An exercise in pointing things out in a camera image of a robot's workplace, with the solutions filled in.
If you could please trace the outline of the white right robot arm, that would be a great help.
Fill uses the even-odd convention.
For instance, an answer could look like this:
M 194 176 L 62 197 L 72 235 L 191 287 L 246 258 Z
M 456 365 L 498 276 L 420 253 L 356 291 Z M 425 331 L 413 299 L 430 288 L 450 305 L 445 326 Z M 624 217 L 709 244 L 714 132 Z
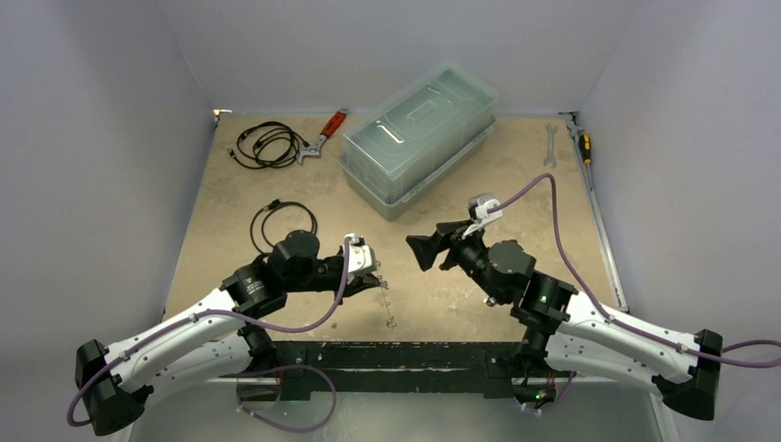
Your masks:
M 405 242 L 422 271 L 443 254 L 442 271 L 461 269 L 490 306 L 508 305 L 526 332 L 519 367 L 610 378 L 646 390 L 674 412 L 715 417 L 722 337 L 709 330 L 675 331 L 593 301 L 575 286 L 536 270 L 536 260 L 514 239 L 487 246 L 483 232 L 467 235 L 468 222 L 437 225 L 429 236 Z

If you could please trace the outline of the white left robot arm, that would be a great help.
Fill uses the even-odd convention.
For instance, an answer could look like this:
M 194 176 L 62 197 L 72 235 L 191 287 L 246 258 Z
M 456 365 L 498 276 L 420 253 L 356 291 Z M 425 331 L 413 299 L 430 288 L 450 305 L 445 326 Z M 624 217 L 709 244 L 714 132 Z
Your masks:
M 224 375 L 247 371 L 261 377 L 285 369 L 274 360 L 270 332 L 313 331 L 346 298 L 387 286 L 377 274 L 376 253 L 362 236 L 346 235 L 338 251 L 325 258 L 320 247 L 315 233 L 291 231 L 180 313 L 119 342 L 82 344 L 76 351 L 77 392 L 65 413 L 67 424 L 90 426 L 96 436 L 111 435 L 166 393 Z M 333 296 L 331 305 L 307 325 L 266 321 L 291 294 L 325 292 Z

